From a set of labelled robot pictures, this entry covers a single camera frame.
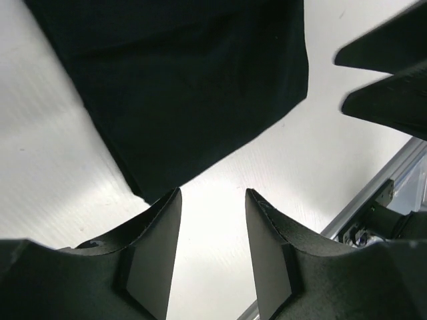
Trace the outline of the black t shirt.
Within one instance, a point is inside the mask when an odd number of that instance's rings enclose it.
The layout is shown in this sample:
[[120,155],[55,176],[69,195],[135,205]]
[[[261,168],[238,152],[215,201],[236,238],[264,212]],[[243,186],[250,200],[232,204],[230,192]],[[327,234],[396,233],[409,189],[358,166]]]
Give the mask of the black t shirt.
[[28,1],[132,192],[154,203],[308,93],[303,1]]

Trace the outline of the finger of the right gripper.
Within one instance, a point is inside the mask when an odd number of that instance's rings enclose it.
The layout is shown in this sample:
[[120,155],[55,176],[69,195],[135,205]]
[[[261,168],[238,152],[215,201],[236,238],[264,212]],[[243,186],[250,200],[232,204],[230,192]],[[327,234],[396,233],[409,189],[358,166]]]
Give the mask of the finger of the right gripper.
[[341,112],[425,141],[426,62],[349,93]]

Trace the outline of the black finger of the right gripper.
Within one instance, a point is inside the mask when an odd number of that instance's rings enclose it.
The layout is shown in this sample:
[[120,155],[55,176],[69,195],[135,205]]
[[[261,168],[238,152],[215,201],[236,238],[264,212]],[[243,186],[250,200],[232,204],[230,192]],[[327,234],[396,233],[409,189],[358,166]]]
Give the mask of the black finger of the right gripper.
[[395,74],[426,60],[426,2],[418,1],[343,46],[334,64]]

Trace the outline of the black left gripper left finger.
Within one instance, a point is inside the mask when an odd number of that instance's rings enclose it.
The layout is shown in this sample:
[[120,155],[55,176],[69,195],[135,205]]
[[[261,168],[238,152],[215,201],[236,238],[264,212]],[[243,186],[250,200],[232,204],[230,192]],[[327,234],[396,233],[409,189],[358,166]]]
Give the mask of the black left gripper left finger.
[[75,248],[1,242],[2,319],[165,319],[182,196]]

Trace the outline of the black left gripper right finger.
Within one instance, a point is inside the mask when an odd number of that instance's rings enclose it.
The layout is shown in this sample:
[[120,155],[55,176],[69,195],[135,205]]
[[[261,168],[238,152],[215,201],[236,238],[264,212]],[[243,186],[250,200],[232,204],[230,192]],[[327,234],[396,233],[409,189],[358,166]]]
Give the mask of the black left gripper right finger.
[[426,241],[363,249],[323,237],[246,191],[262,319],[425,319]]

